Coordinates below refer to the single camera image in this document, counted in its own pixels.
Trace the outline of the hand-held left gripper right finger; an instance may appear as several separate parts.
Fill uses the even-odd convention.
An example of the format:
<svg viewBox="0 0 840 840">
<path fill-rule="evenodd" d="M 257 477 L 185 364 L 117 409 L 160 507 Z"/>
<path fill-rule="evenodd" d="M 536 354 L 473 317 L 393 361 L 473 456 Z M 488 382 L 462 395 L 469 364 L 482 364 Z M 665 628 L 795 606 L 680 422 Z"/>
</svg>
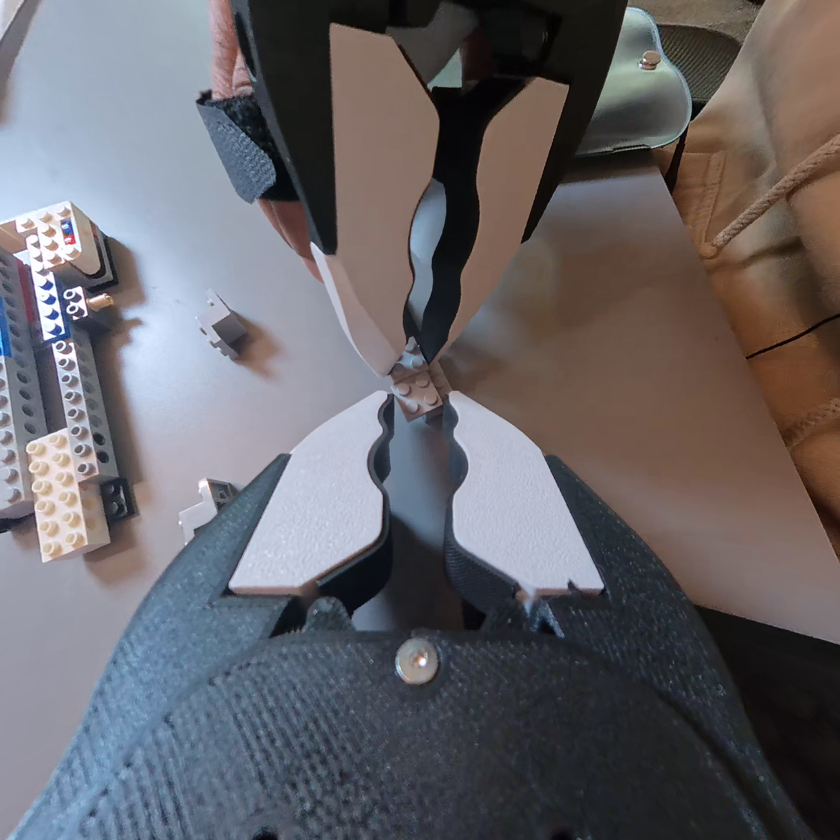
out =
<svg viewBox="0 0 840 840">
<path fill-rule="evenodd" d="M 462 392 L 448 395 L 445 425 L 456 484 L 448 573 L 465 599 L 602 593 L 602 576 L 540 447 Z"/>
</svg>

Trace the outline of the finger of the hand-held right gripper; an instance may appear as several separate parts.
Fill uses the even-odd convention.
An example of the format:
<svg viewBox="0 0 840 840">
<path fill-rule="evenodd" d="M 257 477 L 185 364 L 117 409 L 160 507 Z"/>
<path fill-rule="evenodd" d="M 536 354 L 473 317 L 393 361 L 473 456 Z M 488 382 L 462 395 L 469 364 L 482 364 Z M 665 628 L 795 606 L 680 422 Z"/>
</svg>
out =
<svg viewBox="0 0 840 840">
<path fill-rule="evenodd" d="M 434 177 L 446 209 L 420 332 L 427 361 L 466 329 L 516 255 L 569 90 L 541 77 L 491 79 L 443 105 Z"/>
<path fill-rule="evenodd" d="M 337 246 L 311 252 L 349 341 L 379 376 L 407 342 L 410 235 L 430 183 L 438 113 L 389 35 L 329 28 Z"/>
</svg>

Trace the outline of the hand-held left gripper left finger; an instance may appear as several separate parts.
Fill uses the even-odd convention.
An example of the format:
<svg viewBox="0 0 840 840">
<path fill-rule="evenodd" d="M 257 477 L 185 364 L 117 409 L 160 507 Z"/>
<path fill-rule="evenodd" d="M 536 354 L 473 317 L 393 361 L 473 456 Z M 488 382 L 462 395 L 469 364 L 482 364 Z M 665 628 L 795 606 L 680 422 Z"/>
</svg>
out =
<svg viewBox="0 0 840 840">
<path fill-rule="evenodd" d="M 292 449 L 229 580 L 237 595 L 313 596 L 385 534 L 374 459 L 392 432 L 393 395 L 378 391 Z"/>
</svg>

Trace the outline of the dark plate grey brick lego subassembly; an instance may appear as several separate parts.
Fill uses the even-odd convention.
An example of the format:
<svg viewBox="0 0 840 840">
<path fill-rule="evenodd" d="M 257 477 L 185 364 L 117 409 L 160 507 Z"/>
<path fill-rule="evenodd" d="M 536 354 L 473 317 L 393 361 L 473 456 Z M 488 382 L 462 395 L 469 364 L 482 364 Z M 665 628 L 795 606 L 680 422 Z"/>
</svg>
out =
<svg viewBox="0 0 840 840">
<path fill-rule="evenodd" d="M 407 341 L 388 375 L 408 422 L 421 417 L 428 421 L 444 411 L 445 397 L 452 390 L 447 376 L 439 361 L 426 362 L 414 337 Z"/>
</svg>

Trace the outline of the light grey lego bracket piece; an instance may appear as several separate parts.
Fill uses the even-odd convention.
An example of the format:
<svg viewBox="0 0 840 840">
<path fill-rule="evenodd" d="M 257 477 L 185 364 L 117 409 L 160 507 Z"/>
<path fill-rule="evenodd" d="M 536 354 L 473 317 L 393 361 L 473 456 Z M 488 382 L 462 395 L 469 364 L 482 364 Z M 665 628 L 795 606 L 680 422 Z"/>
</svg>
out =
<svg viewBox="0 0 840 840">
<path fill-rule="evenodd" d="M 250 338 L 249 327 L 213 289 L 207 289 L 205 306 L 195 318 L 206 341 L 230 361 L 240 359 L 241 348 Z"/>
<path fill-rule="evenodd" d="M 179 527 L 184 545 L 189 544 L 196 532 L 204 528 L 238 494 L 235 484 L 220 479 L 202 478 L 198 481 L 199 501 L 180 511 Z"/>
</svg>

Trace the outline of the large grey white lego model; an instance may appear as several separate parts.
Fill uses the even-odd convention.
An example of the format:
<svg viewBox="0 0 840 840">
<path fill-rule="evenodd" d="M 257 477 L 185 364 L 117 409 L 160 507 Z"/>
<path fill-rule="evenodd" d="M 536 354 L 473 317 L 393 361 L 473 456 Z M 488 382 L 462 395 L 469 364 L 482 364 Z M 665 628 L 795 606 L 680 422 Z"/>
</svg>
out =
<svg viewBox="0 0 840 840">
<path fill-rule="evenodd" d="M 96 352 L 115 316 L 111 240 L 71 201 L 1 234 L 2 533 L 31 524 L 44 564 L 84 557 L 137 512 Z"/>
</svg>

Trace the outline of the person's beige hoodie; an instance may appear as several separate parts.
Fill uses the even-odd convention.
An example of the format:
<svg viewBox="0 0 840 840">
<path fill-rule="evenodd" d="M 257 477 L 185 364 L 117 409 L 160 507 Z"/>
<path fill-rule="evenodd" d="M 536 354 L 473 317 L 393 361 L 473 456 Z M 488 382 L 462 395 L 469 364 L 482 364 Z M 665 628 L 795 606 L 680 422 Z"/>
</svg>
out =
<svg viewBox="0 0 840 840">
<path fill-rule="evenodd" d="M 674 200 L 839 549 L 839 2 L 763 4 Z"/>
</svg>

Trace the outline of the person's dark trousers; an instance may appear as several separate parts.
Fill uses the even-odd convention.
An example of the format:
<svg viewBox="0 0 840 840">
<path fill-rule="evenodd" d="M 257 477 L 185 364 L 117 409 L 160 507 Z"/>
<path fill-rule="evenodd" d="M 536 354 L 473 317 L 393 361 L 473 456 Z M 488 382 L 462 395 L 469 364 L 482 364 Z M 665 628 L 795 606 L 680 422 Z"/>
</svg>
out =
<svg viewBox="0 0 840 840">
<path fill-rule="evenodd" d="M 762 750 L 805 822 L 839 838 L 839 646 L 704 607 Z"/>
</svg>

